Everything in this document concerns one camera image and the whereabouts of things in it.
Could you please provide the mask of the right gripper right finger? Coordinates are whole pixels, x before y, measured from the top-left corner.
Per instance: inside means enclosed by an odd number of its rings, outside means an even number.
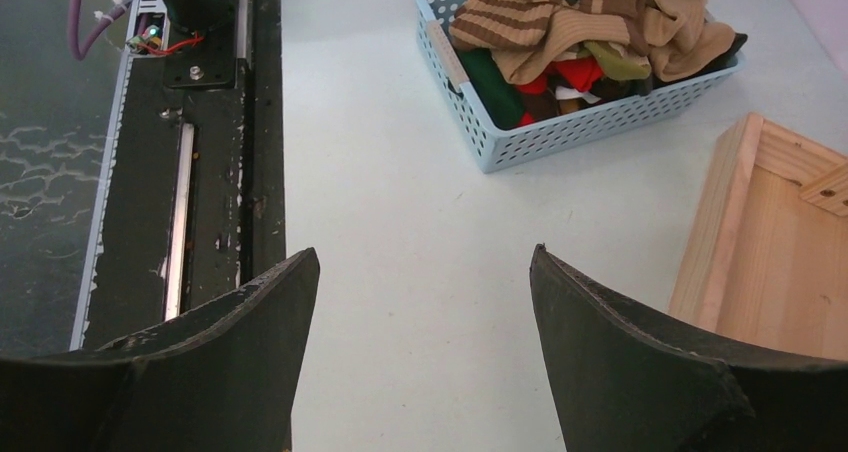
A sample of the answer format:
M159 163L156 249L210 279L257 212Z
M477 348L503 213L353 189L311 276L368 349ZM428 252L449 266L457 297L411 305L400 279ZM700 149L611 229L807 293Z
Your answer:
M529 280L570 451L843 451L847 365L733 340L538 245Z

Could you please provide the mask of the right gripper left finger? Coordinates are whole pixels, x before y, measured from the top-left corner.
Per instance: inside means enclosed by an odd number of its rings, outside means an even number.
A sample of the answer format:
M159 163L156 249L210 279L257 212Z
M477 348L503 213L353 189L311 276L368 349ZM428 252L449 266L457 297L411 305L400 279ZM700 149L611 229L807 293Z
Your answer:
M320 262L302 250L96 350L1 362L5 451L282 451Z

